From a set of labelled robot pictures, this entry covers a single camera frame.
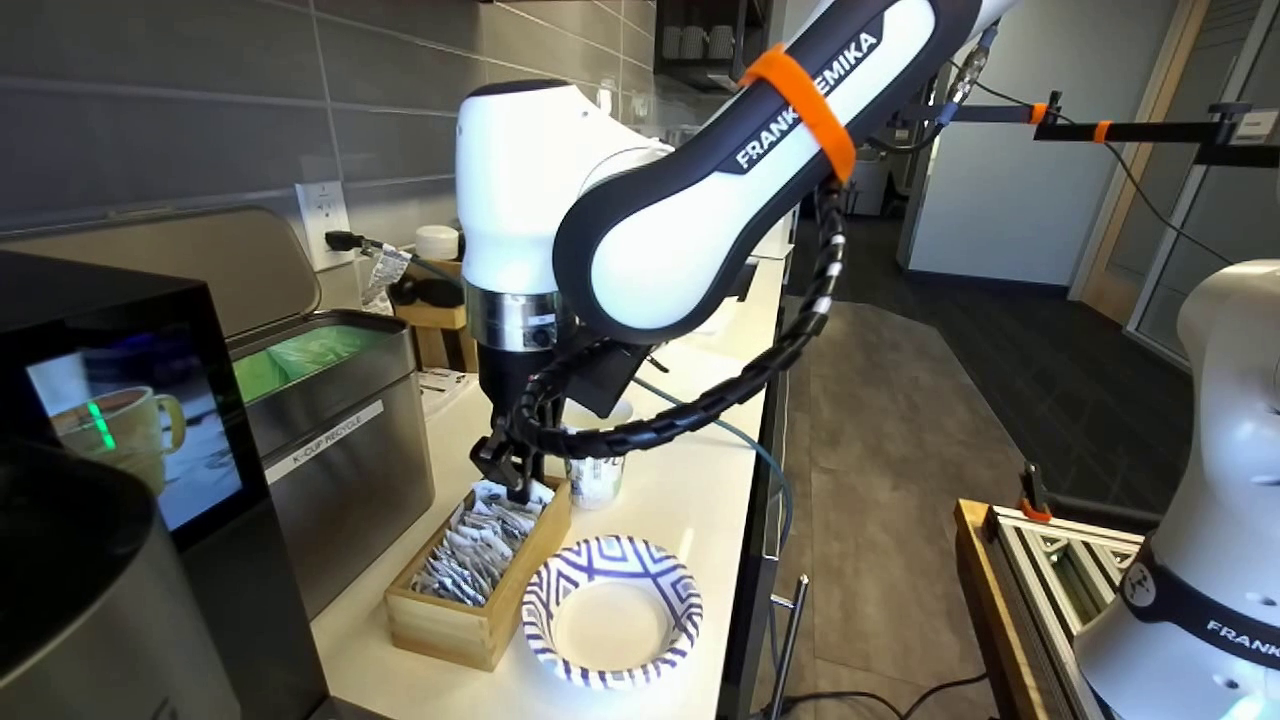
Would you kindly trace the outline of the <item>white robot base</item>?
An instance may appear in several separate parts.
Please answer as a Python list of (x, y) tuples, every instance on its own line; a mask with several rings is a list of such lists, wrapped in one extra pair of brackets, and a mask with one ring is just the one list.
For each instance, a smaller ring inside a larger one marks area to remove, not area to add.
[(1187, 464), (1076, 663), (1117, 720), (1280, 720), (1280, 260), (1210, 270), (1174, 331)]

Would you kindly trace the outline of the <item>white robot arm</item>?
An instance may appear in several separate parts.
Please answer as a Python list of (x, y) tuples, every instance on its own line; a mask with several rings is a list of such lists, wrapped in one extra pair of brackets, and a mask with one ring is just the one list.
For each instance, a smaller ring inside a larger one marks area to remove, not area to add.
[(569, 81), (474, 87), (455, 117), (463, 297), (490, 431), (472, 464), (514, 498), (550, 457), (628, 457), (756, 396), (820, 331), (827, 298), (739, 374), (652, 420), (569, 431), (569, 398), (608, 410), (652, 349), (701, 326), (761, 234), (817, 184), (846, 184), (854, 143), (975, 54), (1013, 0), (822, 0), (667, 149)]

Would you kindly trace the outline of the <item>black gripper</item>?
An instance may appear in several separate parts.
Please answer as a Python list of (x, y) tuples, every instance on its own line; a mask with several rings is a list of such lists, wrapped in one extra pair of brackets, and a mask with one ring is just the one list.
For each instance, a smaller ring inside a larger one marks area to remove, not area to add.
[(524, 396), (524, 382), (546, 362), (546, 353), (499, 353), (481, 349), (481, 387), (490, 405), (487, 431), (472, 445), (466, 458), (485, 473), (485, 492), (512, 498), (512, 483), (518, 483), (514, 498), (543, 508), (550, 498), (550, 483), (543, 479), (543, 457), (536, 447), (512, 445), (503, 435), (503, 420)]

